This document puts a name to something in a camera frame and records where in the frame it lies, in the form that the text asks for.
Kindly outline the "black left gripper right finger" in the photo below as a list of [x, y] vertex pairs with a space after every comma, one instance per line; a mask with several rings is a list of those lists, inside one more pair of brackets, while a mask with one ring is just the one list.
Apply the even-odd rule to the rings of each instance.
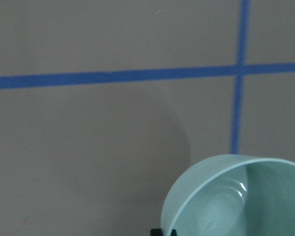
[[171, 236], [177, 236], [177, 232], [175, 229], [172, 229]]

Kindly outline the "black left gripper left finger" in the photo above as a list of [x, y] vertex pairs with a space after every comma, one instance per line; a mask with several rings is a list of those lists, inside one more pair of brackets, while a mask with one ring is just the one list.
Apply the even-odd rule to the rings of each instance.
[[160, 228], [151, 229], [150, 236], [162, 236], [162, 229]]

